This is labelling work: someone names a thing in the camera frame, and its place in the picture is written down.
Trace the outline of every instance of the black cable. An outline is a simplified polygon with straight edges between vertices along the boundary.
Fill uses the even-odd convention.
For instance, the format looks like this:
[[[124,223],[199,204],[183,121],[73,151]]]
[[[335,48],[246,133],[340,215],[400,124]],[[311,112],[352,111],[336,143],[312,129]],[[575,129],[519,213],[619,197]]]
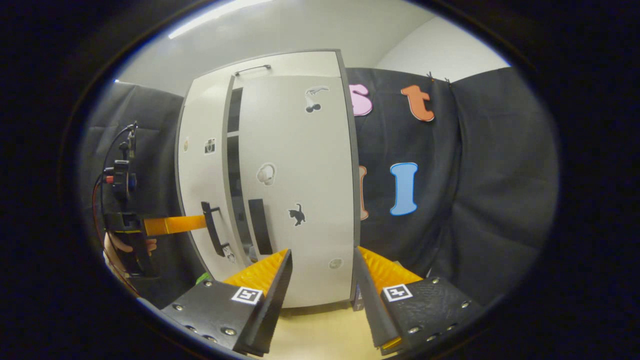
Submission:
[[[135,129],[135,127],[136,127],[135,123],[133,125],[129,125],[124,129],[120,130],[120,132],[116,134],[116,136],[113,138],[111,145],[109,145],[109,147],[107,148],[107,152],[105,152],[104,154],[104,161],[102,162],[102,169],[100,170],[100,176],[104,175],[104,169],[107,167],[107,159],[109,158],[109,151],[111,151],[113,144],[116,143],[120,135],[124,134],[127,131],[130,131],[132,128]],[[104,223],[104,232],[109,238],[109,242],[111,243],[111,246],[113,246],[113,240],[111,240],[111,235],[109,234],[109,231],[107,231],[106,229],[107,219],[104,214],[104,186],[100,186],[100,215],[102,216],[102,221]]]
[[[107,152],[105,152],[104,154],[104,161],[102,162],[102,169],[100,170],[100,176],[104,175],[104,169],[107,167],[107,159],[109,158],[109,151],[111,151],[111,148],[113,147],[113,144],[116,143],[116,141],[118,140],[118,138],[120,137],[120,135],[124,134],[125,132],[129,131],[131,129],[133,125],[127,126],[124,129],[120,130],[120,132],[113,138],[113,141],[111,142],[111,145],[109,145],[109,147],[107,148]],[[104,187],[100,186],[100,214],[102,215],[102,221],[105,221],[105,225],[106,225],[106,219],[104,217],[104,191],[103,191]]]
[[[103,175],[103,171],[100,171],[100,174],[98,175],[98,177],[96,177],[95,181],[93,182],[93,188],[92,191],[95,193],[95,188],[98,186],[98,184],[100,182],[102,182],[102,175]],[[94,199],[94,194],[92,194],[91,197],[91,211],[92,211],[92,215],[93,215],[93,222],[95,222],[95,226],[96,228],[98,228],[98,221],[95,218],[95,213],[93,212],[93,208],[95,207],[95,199]],[[100,233],[97,234],[98,235],[98,242],[100,243],[100,247],[104,248],[104,244],[102,243],[102,240],[100,240]]]

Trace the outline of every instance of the cabinet handle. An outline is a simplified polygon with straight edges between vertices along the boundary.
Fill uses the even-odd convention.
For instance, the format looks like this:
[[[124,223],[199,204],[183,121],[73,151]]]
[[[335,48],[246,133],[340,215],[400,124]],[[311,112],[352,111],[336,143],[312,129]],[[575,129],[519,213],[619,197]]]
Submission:
[[[271,68],[271,65],[269,65],[269,64],[265,64],[265,65],[260,65],[260,66],[248,67],[248,68],[246,68],[246,69],[242,69],[242,70],[238,70],[238,71],[236,71],[236,73],[235,73],[234,75],[235,75],[235,76],[240,76],[240,73],[241,73],[242,71],[247,71],[247,70],[251,70],[251,69],[259,69],[259,68],[261,68],[261,67],[265,67],[265,68],[267,68],[267,69],[270,69],[270,68]]]
[[[251,222],[253,224],[255,242],[258,245],[258,253],[260,255],[273,254],[273,249],[271,248],[271,240],[269,239],[269,230],[267,229],[267,218],[264,214],[264,203],[262,202],[262,199],[249,200],[249,214],[251,214]]]
[[[220,211],[220,208],[211,208],[208,202],[203,201],[200,203],[202,205],[202,213],[204,214],[205,223],[207,224],[207,230],[209,231],[209,236],[211,237],[211,242],[213,243],[213,248],[216,250],[216,254],[225,257],[224,248],[229,246],[228,243],[222,244],[220,242],[220,238],[218,237],[218,232],[216,231],[216,225],[213,222],[214,211]]]

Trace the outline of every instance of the floor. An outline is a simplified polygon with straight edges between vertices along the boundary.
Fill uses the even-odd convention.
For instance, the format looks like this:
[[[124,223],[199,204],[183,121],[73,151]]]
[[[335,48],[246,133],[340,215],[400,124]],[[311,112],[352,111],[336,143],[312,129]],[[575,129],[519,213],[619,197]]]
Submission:
[[[348,303],[282,309],[271,350],[256,359],[386,359],[373,346],[365,311]]]

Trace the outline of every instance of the blue letter i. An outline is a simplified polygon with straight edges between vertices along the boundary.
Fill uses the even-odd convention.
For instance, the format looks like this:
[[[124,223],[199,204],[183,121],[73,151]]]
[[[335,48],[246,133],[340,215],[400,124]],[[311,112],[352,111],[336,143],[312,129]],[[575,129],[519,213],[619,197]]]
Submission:
[[[418,165],[415,163],[391,165],[391,174],[396,177],[396,205],[391,208],[391,215],[406,215],[418,208],[413,202],[413,175],[416,171]]]

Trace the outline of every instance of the cat sticker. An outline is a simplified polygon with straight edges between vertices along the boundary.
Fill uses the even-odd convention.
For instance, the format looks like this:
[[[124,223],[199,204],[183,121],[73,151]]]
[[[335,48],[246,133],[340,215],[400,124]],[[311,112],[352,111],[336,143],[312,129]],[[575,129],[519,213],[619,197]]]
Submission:
[[[302,212],[302,205],[297,204],[297,203],[296,203],[296,205],[298,205],[298,209],[297,210],[295,210],[295,209],[288,210],[289,211],[289,217],[296,219],[296,223],[294,224],[294,226],[298,226],[298,225],[301,225],[303,222],[307,222],[305,220],[305,214]]]

